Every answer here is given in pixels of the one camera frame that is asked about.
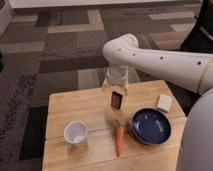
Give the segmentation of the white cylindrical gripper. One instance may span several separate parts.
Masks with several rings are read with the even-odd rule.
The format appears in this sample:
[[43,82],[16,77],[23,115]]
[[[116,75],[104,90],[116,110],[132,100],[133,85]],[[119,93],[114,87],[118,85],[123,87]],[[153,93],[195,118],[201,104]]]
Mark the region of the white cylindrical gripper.
[[102,84],[102,91],[107,99],[111,98],[111,85],[123,88],[123,106],[126,106],[129,89],[127,66],[110,65],[107,69],[106,79],[104,79]]

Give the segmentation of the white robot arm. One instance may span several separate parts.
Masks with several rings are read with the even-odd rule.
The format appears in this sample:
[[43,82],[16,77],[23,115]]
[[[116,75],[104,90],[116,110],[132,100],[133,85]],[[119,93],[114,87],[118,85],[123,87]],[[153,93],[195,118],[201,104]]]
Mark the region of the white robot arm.
[[187,117],[176,171],[213,171],[213,54],[141,49],[133,34],[106,42],[102,53],[107,84],[125,85],[133,67],[200,95]]

